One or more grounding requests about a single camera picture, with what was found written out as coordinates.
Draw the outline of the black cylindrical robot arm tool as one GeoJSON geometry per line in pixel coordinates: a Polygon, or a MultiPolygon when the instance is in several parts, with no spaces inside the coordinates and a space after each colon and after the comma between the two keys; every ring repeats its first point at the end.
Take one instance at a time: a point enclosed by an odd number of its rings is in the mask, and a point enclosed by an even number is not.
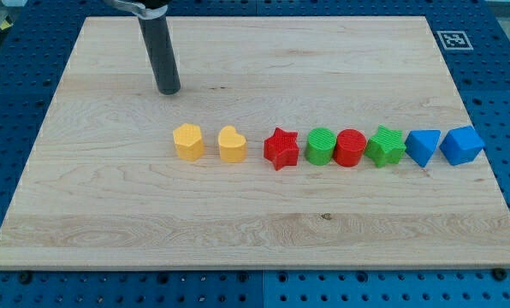
{"type": "Polygon", "coordinates": [[[181,89],[181,83],[166,20],[169,1],[142,0],[140,3],[156,14],[154,18],[140,17],[139,25],[157,89],[164,95],[175,94],[181,89]]]}

